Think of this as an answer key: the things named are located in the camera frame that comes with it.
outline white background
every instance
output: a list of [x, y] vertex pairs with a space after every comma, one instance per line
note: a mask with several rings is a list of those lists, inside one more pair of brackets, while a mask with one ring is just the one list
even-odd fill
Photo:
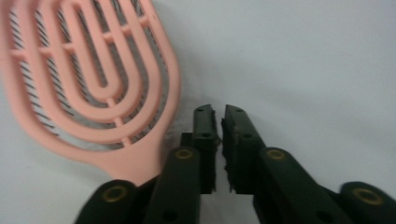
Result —
[[[396, 198], [395, 1], [154, 5], [183, 76], [172, 133], [191, 130], [199, 105], [212, 104], [218, 121], [236, 105], [319, 184], [337, 191], [359, 180]], [[72, 223], [110, 177], [40, 146], [0, 88], [0, 223]], [[258, 223], [251, 198], [228, 192], [223, 165], [219, 153], [218, 192], [203, 197], [201, 223]]]

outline pink hairbrush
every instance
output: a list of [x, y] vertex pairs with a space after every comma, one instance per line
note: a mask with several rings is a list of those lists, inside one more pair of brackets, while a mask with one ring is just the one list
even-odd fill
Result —
[[137, 186], [157, 175], [180, 77], [150, 1], [0, 0], [0, 10], [0, 66], [26, 132]]

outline brass insert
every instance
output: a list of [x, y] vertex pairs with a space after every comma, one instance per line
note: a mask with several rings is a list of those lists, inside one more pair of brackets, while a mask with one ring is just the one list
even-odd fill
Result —
[[178, 159], [181, 159], [181, 160], [189, 159], [189, 158], [191, 158], [193, 155], [194, 155], [194, 154], [193, 154], [190, 150], [187, 150], [187, 149], [181, 149], [181, 150], [179, 150], [179, 151], [176, 152], [176, 157], [177, 157]]
[[115, 203], [124, 198], [128, 193], [128, 189], [124, 186], [117, 185], [107, 189], [103, 194], [103, 200], [107, 203]]
[[277, 161], [283, 160], [286, 157], [285, 153], [283, 153], [280, 150], [276, 150], [276, 149], [272, 149], [272, 150], [267, 151], [267, 155], [271, 159], [277, 160]]
[[352, 193], [364, 203], [371, 205], [381, 205], [384, 203], [384, 199], [381, 196], [369, 189], [353, 189]]

